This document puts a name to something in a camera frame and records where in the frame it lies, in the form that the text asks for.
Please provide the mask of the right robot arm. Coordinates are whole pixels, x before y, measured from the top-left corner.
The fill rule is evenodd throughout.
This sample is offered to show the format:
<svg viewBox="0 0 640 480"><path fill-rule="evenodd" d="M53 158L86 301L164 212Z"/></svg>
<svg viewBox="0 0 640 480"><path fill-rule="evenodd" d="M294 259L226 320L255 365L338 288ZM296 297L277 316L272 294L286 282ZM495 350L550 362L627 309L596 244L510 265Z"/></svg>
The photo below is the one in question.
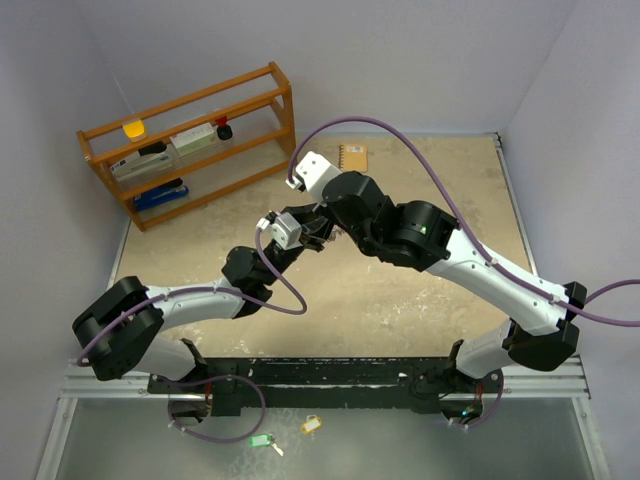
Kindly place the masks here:
<svg viewBox="0 0 640 480"><path fill-rule="evenodd" d="M584 287L549 283L498 254L485 259L456 218L425 201L394 204L359 172L330 168L305 185L363 255L449 280L507 314L498 328L454 344L444 369L452 389L467 391L511 364L550 372L576 352L580 330L564 304L583 302Z"/></svg>

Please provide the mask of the bunch of metal keys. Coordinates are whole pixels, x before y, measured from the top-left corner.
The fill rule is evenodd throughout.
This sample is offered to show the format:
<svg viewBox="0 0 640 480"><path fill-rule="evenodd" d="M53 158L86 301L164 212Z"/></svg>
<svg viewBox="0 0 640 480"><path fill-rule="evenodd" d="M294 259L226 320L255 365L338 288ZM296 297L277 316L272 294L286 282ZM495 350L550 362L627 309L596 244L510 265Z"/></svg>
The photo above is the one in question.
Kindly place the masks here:
<svg viewBox="0 0 640 480"><path fill-rule="evenodd" d="M334 226L329 234L328 241L335 241L337 238L345 234L345 231L338 226Z"/></svg>

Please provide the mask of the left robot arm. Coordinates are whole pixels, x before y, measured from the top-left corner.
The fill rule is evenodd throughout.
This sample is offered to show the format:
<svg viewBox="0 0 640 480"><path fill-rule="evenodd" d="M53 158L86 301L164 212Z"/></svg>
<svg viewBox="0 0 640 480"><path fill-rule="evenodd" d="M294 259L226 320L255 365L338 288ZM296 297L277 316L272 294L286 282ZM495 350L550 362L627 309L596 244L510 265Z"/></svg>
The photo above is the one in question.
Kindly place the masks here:
<svg viewBox="0 0 640 480"><path fill-rule="evenodd" d="M259 220L254 246L229 251L218 280L157 287L136 276L121 278L74 320L77 365L101 381L137 370L167 376L184 392L198 390L206 378L204 360L191 342L171 342L160 332L261 309L304 314L307 303L284 273L304 251L322 251L333 227L320 206L287 207Z"/></svg>

